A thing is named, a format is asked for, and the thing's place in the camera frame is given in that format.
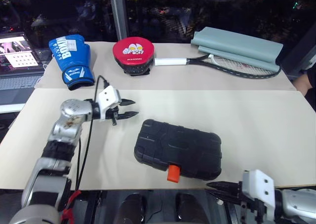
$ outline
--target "laptop keyboard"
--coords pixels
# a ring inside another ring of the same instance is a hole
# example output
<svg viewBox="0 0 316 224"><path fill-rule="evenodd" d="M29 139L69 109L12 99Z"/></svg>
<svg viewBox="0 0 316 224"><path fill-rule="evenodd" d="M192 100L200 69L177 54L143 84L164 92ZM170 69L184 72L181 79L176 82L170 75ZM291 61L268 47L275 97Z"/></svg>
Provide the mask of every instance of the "laptop keyboard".
<svg viewBox="0 0 316 224"><path fill-rule="evenodd" d="M37 80L40 77L41 75L28 76L28 77L2 78L0 79L0 90L34 87Z"/></svg>

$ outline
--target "laptop screen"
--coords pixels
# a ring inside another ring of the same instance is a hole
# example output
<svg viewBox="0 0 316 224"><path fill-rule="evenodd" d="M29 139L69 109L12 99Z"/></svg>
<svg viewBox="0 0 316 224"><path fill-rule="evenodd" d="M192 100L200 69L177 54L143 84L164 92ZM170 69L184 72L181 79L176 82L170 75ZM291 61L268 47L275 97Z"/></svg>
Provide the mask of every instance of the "laptop screen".
<svg viewBox="0 0 316 224"><path fill-rule="evenodd" d="M42 70L42 64L24 33L0 35L0 75Z"/></svg>

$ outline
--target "tennis racket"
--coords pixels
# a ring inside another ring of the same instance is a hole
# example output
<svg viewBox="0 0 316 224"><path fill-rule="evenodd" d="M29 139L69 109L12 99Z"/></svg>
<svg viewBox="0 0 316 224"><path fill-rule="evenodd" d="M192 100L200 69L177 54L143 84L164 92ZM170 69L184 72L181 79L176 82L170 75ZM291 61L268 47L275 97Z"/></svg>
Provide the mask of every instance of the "tennis racket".
<svg viewBox="0 0 316 224"><path fill-rule="evenodd" d="M156 58L155 66L160 65L203 65L231 75L254 79L274 77L281 71L281 67L277 72L273 72L212 54L197 58Z"/></svg>

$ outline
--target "plastic case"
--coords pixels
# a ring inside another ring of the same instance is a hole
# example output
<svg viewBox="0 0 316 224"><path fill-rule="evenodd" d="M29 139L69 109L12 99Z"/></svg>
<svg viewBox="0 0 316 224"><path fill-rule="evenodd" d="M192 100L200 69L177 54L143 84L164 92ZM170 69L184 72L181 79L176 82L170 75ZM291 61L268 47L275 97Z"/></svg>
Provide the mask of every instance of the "plastic case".
<svg viewBox="0 0 316 224"><path fill-rule="evenodd" d="M181 176L213 180L221 174L221 139L214 133L152 119L144 121L134 148L135 158L165 171L179 166Z"/></svg>

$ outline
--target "cartoon print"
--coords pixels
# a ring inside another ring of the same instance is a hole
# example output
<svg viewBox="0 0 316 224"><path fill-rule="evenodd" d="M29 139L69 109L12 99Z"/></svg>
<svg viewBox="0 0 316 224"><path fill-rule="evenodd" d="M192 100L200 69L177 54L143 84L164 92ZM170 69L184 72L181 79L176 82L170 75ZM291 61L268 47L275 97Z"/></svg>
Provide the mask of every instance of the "cartoon print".
<svg viewBox="0 0 316 224"><path fill-rule="evenodd" d="M129 45L128 48L125 48L123 50L123 54L126 55L126 54L133 54L133 55L137 55L137 54L143 54L144 51L143 51L143 46L141 44L131 44Z"/></svg>

